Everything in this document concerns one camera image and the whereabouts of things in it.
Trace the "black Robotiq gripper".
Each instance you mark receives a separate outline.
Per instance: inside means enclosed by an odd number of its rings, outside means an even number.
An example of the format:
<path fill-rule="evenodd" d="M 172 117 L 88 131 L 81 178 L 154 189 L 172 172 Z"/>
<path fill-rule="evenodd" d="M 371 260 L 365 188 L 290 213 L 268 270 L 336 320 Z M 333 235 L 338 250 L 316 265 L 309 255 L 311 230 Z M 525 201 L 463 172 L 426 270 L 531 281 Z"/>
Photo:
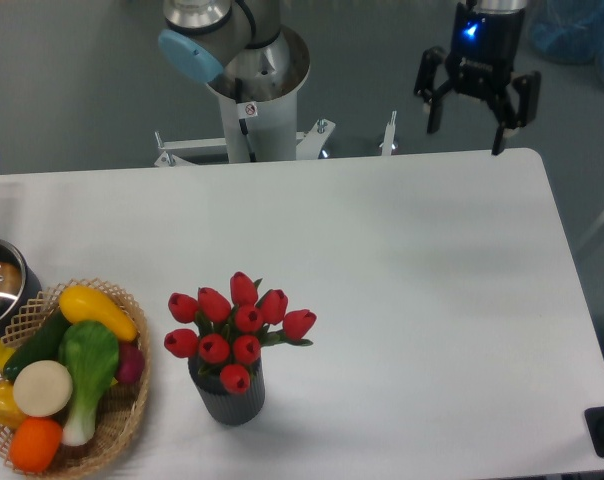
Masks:
<path fill-rule="evenodd" d="M 452 90 L 486 101 L 497 120 L 491 149 L 500 155 L 506 131 L 526 127 L 535 120 L 541 91 L 541 73 L 532 71 L 511 80 L 514 60 L 524 24 L 523 2 L 459 2 L 456 5 L 450 52 L 432 47 L 422 54 L 414 95 L 428 108 L 427 133 L 441 125 L 443 99 Z M 448 75 L 435 86 L 438 68 L 445 64 Z M 514 107 L 507 91 L 518 97 Z"/>

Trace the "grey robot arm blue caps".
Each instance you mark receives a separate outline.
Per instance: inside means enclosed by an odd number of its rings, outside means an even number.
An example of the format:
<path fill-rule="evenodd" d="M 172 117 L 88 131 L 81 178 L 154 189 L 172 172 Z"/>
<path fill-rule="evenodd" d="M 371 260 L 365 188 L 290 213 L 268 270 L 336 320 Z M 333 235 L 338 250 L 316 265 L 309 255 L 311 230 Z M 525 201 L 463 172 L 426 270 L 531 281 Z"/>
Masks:
<path fill-rule="evenodd" d="M 537 114 L 541 75 L 517 74 L 514 60 L 525 20 L 524 1 L 460 1 L 448 50 L 422 54 L 414 94 L 428 113 L 427 131 L 441 123 L 451 92 L 485 103 L 500 154 L 508 133 Z M 319 119 L 297 130 L 297 92 L 310 70 L 302 38 L 281 22 L 277 1 L 166 1 L 158 37 L 164 58 L 217 96 L 223 147 L 232 163 L 315 160 L 335 125 Z"/>

